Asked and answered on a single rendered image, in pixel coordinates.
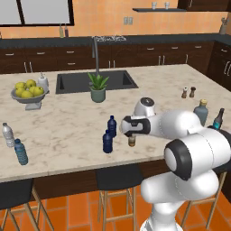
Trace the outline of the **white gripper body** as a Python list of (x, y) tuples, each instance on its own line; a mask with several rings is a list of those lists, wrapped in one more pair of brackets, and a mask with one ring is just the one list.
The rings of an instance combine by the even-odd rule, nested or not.
[(119, 126), (120, 132), (126, 136), (130, 136), (129, 134), (130, 129), (131, 129), (131, 124), (125, 120), (122, 120)]

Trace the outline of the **dark blue plastic bottle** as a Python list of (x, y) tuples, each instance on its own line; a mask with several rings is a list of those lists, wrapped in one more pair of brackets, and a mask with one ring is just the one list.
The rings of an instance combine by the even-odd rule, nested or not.
[(113, 137), (108, 130), (106, 130), (103, 135), (103, 151), (105, 153), (111, 153), (113, 151)]
[(112, 137), (116, 137), (116, 120), (111, 115), (107, 122), (107, 128)]

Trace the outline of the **green plant in grey pot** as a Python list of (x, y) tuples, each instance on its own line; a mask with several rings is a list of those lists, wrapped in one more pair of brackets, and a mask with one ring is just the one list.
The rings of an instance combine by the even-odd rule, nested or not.
[(108, 77), (88, 73), (90, 78), (91, 99), (96, 103), (102, 103), (106, 99), (106, 82)]

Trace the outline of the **dark sink basin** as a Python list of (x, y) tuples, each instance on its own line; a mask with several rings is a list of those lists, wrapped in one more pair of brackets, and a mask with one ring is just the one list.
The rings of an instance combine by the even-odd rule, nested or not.
[[(106, 82), (107, 90), (138, 88), (132, 77), (126, 70), (100, 71)], [(71, 94), (90, 91), (90, 78), (87, 72), (61, 73), (57, 76), (56, 93)]]

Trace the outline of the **dark wooden cupboard run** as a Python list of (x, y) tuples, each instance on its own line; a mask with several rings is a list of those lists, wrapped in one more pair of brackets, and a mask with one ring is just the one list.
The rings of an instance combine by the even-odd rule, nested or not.
[(0, 49), (0, 74), (55, 70), (101, 69), (188, 64), (208, 68), (213, 42), (99, 45)]

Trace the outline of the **grey tap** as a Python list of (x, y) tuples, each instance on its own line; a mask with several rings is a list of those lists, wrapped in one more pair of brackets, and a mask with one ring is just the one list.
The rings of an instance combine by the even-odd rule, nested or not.
[(99, 74), (99, 59), (98, 59), (98, 48), (97, 48), (97, 37), (92, 37), (92, 58), (96, 60), (96, 75)]

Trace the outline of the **grey glass bottle yellow cap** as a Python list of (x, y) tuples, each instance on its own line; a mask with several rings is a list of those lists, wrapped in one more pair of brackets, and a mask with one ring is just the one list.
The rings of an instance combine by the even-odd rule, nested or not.
[(199, 101), (199, 105), (193, 110), (193, 112), (198, 116), (202, 125), (205, 125), (208, 117), (207, 103), (208, 101), (206, 99), (201, 99)]

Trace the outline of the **brown island cabinet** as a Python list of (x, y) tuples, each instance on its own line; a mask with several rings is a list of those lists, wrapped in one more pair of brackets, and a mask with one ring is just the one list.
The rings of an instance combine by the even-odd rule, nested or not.
[[(139, 162), (138, 166), (145, 179), (169, 171), (165, 160)], [(98, 190), (97, 172), (98, 169), (39, 177), (33, 183), (41, 199), (52, 199)]]

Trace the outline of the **speckled mat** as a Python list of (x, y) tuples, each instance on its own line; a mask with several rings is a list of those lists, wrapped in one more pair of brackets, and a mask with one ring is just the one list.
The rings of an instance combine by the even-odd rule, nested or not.
[(111, 36), (95, 36), (97, 42), (125, 42), (126, 38), (123, 35)]

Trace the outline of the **white soap dispenser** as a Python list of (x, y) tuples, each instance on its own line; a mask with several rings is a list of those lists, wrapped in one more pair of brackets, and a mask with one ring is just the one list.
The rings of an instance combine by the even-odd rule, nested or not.
[(43, 74), (39, 76), (37, 85), (42, 87), (45, 93), (49, 92), (49, 81)]

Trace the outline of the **dark glass bottle teal label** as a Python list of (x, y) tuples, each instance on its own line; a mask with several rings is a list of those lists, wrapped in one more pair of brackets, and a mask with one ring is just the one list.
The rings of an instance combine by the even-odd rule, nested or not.
[(224, 114), (224, 111), (225, 109), (224, 108), (221, 108), (219, 110), (219, 113), (217, 115), (217, 117), (214, 119), (214, 122), (213, 122), (213, 127), (217, 130), (220, 129), (222, 123), (223, 123), (223, 114)]

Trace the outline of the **grey fruit bowl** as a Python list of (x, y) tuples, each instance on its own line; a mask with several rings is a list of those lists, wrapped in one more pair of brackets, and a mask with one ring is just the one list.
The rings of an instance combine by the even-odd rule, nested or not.
[(21, 98), (15, 94), (14, 90), (12, 90), (11, 97), (19, 103), (25, 104), (26, 110), (36, 110), (41, 108), (42, 100), (45, 98), (45, 94), (42, 94), (37, 97)]

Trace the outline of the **light blue plastic bottle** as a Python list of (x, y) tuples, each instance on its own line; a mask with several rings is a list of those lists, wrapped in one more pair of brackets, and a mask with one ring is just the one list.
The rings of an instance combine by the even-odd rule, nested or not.
[(19, 138), (14, 140), (14, 150), (18, 158), (18, 162), (21, 165), (26, 165), (28, 163), (28, 156), (25, 147)]

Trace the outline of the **dark wooden side cupboard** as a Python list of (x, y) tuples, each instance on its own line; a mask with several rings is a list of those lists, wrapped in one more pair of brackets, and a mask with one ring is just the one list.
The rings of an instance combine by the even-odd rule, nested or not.
[(231, 46), (214, 43), (207, 76), (231, 92)]

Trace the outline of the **clear plastic bottle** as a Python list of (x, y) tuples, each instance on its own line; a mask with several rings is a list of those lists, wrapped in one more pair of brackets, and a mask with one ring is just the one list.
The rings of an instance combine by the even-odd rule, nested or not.
[(6, 145), (10, 148), (14, 147), (14, 133), (12, 128), (7, 123), (3, 123), (2, 132)]

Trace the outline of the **grey pot with tools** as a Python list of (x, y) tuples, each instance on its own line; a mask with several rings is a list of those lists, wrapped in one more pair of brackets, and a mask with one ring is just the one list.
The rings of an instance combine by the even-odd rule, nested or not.
[(220, 29), (219, 29), (219, 34), (224, 35), (224, 34), (226, 34), (228, 18), (222, 17), (221, 22), (222, 22), (222, 24), (221, 24)]

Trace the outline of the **black framed window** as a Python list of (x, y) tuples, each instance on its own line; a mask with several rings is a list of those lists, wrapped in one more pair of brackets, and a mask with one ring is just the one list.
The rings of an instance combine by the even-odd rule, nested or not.
[(72, 0), (0, 0), (0, 27), (73, 25)]

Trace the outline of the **dark wall shelf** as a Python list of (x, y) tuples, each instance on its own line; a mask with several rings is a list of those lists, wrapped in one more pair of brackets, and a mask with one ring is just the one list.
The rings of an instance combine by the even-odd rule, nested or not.
[(156, 9), (152, 9), (152, 8), (133, 8), (133, 10), (137, 13), (183, 13), (183, 12), (187, 12), (187, 10), (184, 9), (179, 9), (179, 8), (169, 8), (169, 9), (165, 9), (165, 8), (156, 8)]

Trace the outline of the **dark wooden wall cupboard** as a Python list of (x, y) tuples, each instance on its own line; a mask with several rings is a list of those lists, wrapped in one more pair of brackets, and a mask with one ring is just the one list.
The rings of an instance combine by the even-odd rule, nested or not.
[(231, 12), (231, 0), (179, 0), (178, 8), (191, 12)]

